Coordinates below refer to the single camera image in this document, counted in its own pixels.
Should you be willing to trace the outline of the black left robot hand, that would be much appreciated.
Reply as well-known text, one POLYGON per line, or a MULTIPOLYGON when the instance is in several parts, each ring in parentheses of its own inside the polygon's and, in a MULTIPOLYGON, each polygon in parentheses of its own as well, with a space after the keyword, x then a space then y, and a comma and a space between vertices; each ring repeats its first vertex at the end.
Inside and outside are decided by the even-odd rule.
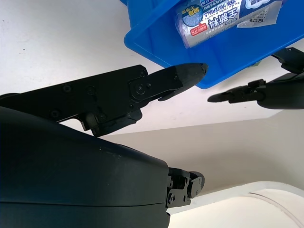
POLYGON ((266 109, 300 110, 304 108, 304 53, 294 47, 284 48, 272 55, 281 68, 289 73, 270 82, 263 79, 212 95, 210 103, 230 104, 256 101, 266 109))

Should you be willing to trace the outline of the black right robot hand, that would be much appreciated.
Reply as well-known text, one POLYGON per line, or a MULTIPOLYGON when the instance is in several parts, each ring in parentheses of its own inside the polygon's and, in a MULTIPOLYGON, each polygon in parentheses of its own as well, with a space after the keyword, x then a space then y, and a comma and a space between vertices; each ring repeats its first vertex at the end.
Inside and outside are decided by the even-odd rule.
POLYGON ((3 228, 166 228, 204 186, 195 171, 105 141, 206 75, 205 63, 136 65, 0 97, 3 228))

